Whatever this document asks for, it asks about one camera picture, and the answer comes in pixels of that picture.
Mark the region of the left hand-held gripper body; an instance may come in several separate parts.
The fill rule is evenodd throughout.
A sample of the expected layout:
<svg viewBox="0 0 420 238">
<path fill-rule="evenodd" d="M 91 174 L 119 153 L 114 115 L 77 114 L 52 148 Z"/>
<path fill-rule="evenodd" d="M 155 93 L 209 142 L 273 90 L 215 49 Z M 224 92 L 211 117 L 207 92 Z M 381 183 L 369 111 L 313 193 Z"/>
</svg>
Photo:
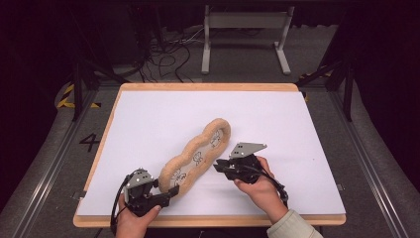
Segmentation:
<svg viewBox="0 0 420 238">
<path fill-rule="evenodd" d="M 146 215 L 152 205 L 153 181 L 155 178 L 143 168 L 133 171 L 126 177 L 123 186 L 126 207 L 138 217 Z"/>
</svg>

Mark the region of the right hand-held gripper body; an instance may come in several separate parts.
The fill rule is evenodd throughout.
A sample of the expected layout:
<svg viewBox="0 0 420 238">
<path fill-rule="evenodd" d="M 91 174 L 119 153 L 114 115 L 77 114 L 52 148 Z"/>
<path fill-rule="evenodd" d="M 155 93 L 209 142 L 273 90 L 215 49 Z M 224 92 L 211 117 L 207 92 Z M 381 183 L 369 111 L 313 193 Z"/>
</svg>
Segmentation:
<svg viewBox="0 0 420 238">
<path fill-rule="evenodd" d="M 229 156 L 227 179 L 239 179 L 245 183 L 255 183 L 263 170 L 256 152 L 265 148 L 266 144 L 238 143 Z"/>
</svg>

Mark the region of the tan peanut-shaped cushion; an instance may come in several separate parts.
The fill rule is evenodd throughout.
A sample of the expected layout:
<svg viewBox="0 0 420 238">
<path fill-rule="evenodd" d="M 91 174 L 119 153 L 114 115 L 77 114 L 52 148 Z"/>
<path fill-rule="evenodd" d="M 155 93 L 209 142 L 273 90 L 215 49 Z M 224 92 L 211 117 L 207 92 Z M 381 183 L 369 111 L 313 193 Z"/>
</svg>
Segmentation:
<svg viewBox="0 0 420 238">
<path fill-rule="evenodd" d="M 201 134 L 186 144 L 179 155 L 165 164 L 158 177 L 159 190 L 169 192 L 178 187 L 178 195 L 185 195 L 225 152 L 230 138 L 231 126 L 228 121 L 222 118 L 211 121 Z"/>
</svg>

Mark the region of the person's left hand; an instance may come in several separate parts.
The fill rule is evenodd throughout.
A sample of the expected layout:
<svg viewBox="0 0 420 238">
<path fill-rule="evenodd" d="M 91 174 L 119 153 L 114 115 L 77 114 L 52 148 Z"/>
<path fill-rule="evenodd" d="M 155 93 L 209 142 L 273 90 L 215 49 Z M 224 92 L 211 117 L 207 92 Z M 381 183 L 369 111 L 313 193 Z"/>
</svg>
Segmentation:
<svg viewBox="0 0 420 238">
<path fill-rule="evenodd" d="M 119 197 L 118 205 L 120 212 L 117 217 L 116 238 L 144 238 L 148 226 L 158 217 L 161 211 L 161 207 L 157 205 L 146 215 L 138 217 L 126 207 L 123 194 Z"/>
</svg>

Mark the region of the person's right hand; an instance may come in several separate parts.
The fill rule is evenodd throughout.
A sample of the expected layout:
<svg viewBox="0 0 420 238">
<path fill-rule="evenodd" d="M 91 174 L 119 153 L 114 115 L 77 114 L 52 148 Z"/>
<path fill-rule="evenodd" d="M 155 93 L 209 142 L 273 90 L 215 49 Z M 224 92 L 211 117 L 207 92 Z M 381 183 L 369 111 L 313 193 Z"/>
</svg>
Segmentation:
<svg viewBox="0 0 420 238">
<path fill-rule="evenodd" d="M 269 169 L 266 158 L 258 157 L 266 176 L 260 176 L 255 183 L 245 183 L 239 179 L 234 180 L 235 186 L 261 209 L 268 217 L 271 224 L 279 221 L 287 212 L 288 208 L 283 204 L 276 187 L 272 183 L 273 173 Z"/>
</svg>

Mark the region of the yellow black floor tape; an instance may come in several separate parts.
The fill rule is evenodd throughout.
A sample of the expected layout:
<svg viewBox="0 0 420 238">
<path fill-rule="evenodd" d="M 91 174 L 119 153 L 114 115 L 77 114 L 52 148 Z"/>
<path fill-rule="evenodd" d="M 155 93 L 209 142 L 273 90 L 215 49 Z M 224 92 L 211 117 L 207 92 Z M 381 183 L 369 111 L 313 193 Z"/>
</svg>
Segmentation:
<svg viewBox="0 0 420 238">
<path fill-rule="evenodd" d="M 65 89 L 61 99 L 58 101 L 58 104 L 56 106 L 57 108 L 74 108 L 75 107 L 74 102 L 68 101 L 69 96 L 73 90 L 74 90 L 74 84 L 70 83 Z"/>
<path fill-rule="evenodd" d="M 301 74 L 299 76 L 299 79 L 303 80 L 303 79 L 310 78 L 310 77 L 315 77 L 315 78 L 321 77 L 321 76 L 324 76 L 324 75 L 328 74 L 330 71 L 331 71 L 331 68 L 329 66 L 323 65 L 314 72 L 308 72 L 308 73 Z"/>
</svg>

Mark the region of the black tripod stand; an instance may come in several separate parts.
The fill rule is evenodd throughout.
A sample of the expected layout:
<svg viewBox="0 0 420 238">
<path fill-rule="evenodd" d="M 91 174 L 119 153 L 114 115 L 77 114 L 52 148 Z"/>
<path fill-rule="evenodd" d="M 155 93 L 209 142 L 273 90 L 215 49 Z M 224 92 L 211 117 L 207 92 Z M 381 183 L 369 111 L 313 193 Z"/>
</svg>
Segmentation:
<svg viewBox="0 0 420 238">
<path fill-rule="evenodd" d="M 106 79 L 119 84 L 126 83 L 127 79 L 114 72 L 94 23 L 91 7 L 89 5 L 64 4 L 62 10 L 64 16 L 62 21 L 68 26 L 65 36 L 67 51 L 72 63 L 73 120 L 76 121 L 89 106 L 83 90 L 95 91 L 101 84 L 100 76 L 97 76 L 95 71 L 99 71 Z"/>
<path fill-rule="evenodd" d="M 346 9 L 338 29 L 318 66 L 318 68 L 320 68 L 321 66 L 326 65 L 331 68 L 331 71 L 329 72 L 330 76 L 324 84 L 328 91 L 337 91 L 341 85 L 344 85 L 343 110 L 349 121 L 352 121 L 351 104 L 354 84 L 352 46 L 354 42 L 353 29 L 355 23 L 353 18 L 355 12 L 356 9 L 354 7 L 348 7 Z M 317 78 L 310 77 L 303 80 L 298 79 L 295 84 L 298 87 L 301 87 Z"/>
</svg>

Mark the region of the grey metal stand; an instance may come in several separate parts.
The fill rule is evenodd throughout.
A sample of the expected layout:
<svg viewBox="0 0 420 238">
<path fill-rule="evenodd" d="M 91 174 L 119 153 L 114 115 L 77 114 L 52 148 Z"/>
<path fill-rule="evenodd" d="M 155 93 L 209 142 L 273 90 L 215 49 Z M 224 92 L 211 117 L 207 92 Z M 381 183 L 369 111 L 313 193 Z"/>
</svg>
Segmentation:
<svg viewBox="0 0 420 238">
<path fill-rule="evenodd" d="M 288 61 L 284 53 L 284 44 L 293 18 L 294 8 L 280 12 L 212 12 L 210 6 L 205 6 L 204 11 L 204 46 L 201 72 L 210 72 L 211 57 L 211 29 L 280 29 L 280 38 L 274 42 L 275 52 L 285 75 L 291 74 Z"/>
</svg>

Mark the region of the white board with wood frame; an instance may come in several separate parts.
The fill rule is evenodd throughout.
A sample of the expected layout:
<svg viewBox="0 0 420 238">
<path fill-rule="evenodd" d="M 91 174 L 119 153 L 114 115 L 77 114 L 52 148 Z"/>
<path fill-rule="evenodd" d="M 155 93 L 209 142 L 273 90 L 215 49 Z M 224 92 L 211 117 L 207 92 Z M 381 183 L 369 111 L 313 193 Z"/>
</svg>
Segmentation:
<svg viewBox="0 0 420 238">
<path fill-rule="evenodd" d="M 288 206 L 301 215 L 345 211 L 304 98 L 274 91 L 125 91 L 97 153 L 99 162 L 78 215 L 110 215 L 124 177 L 152 176 L 216 118 L 231 126 L 230 148 L 261 143 Z"/>
</svg>

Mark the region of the metal floor rail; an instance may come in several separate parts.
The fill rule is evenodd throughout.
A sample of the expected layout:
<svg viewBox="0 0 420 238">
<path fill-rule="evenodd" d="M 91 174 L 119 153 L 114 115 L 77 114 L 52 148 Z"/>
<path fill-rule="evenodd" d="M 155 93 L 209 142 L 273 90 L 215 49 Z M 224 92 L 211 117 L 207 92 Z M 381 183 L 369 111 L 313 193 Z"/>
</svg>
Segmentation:
<svg viewBox="0 0 420 238">
<path fill-rule="evenodd" d="M 342 100 L 337 92 L 329 93 L 330 100 L 332 101 L 336 111 L 344 124 L 347 134 L 352 141 L 352 144 L 356 150 L 357 161 L 360 165 L 370 190 L 374 196 L 374 199 L 385 219 L 385 222 L 393 236 L 393 238 L 409 238 L 409 235 L 397 214 L 395 207 L 389 197 L 387 190 L 381 182 L 371 160 L 368 155 L 366 148 L 363 145 L 363 141 L 359 136 L 356 127 L 350 122 L 343 110 Z"/>
<path fill-rule="evenodd" d="M 75 111 L 59 109 L 52 128 L 40 151 L 12 195 L 7 207 L 16 212 L 16 226 L 11 238 L 27 238 L 66 159 L 70 144 L 97 94 L 89 90 L 82 100 L 83 108 Z"/>
</svg>

